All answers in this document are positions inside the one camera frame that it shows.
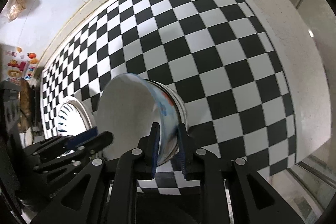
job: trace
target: checkered tablecloth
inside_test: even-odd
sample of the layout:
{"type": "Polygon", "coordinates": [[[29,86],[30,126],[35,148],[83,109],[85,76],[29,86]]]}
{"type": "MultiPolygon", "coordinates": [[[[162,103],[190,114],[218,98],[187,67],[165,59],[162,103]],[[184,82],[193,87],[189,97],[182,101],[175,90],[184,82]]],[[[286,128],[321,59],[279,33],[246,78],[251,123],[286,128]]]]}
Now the checkered tablecloth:
{"type": "MultiPolygon", "coordinates": [[[[292,99],[273,43],[245,0],[110,0],[43,71],[46,133],[57,134],[65,96],[95,115],[109,80],[131,72],[177,91],[197,145],[273,175],[293,165],[296,152],[292,99]]],[[[198,185],[172,159],[138,190],[183,194],[198,185]]]]}

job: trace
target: checkered mat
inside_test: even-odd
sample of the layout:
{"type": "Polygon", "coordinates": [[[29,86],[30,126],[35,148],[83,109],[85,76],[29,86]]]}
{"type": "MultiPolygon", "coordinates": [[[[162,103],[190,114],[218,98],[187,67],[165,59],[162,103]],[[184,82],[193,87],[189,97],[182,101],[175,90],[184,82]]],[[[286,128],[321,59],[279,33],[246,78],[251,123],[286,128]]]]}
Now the checkered mat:
{"type": "MultiPolygon", "coordinates": [[[[189,134],[218,157],[244,157],[263,176],[295,162],[292,99],[268,34],[245,0],[110,0],[78,29],[43,72],[48,136],[67,95],[96,114],[104,87],[131,72],[177,91],[189,134]]],[[[138,190],[190,193],[176,159],[138,190]]]]}

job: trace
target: metal screw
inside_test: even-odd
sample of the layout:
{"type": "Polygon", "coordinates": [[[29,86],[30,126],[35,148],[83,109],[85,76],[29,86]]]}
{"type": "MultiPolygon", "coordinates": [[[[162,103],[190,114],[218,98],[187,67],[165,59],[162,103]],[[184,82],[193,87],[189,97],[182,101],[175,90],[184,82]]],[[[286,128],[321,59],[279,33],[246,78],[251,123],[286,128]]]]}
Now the metal screw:
{"type": "Polygon", "coordinates": [[[237,158],[237,159],[236,159],[236,163],[237,163],[238,165],[244,165],[245,162],[246,162],[246,160],[244,160],[243,158],[237,158]]]}
{"type": "Polygon", "coordinates": [[[199,149],[196,150],[196,154],[201,155],[201,156],[205,155],[206,152],[207,151],[203,148],[199,148],[199,149]]]}
{"type": "Polygon", "coordinates": [[[81,162],[79,160],[76,160],[74,163],[72,163],[73,166],[81,165],[81,162]]]}
{"type": "Polygon", "coordinates": [[[93,161],[92,161],[92,164],[94,165],[94,166],[99,166],[99,165],[101,165],[103,163],[103,160],[102,159],[94,159],[93,161]]]}
{"type": "Polygon", "coordinates": [[[134,148],[132,150],[133,155],[140,155],[142,153],[142,150],[140,148],[134,148]]]}

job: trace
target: checkered floor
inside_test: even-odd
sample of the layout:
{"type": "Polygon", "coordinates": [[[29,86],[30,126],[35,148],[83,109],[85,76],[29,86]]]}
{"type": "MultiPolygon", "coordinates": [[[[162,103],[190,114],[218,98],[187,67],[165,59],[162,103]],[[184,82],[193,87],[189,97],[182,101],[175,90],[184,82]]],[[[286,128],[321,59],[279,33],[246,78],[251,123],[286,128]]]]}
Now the checkered floor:
{"type": "MultiPolygon", "coordinates": [[[[43,72],[48,136],[56,106],[74,95],[96,114],[114,76],[131,72],[177,91],[189,135],[218,157],[244,157],[267,177],[295,163],[294,111],[274,41],[245,0],[113,0],[100,7],[43,72]]],[[[139,191],[184,194],[176,159],[139,191]]]]}

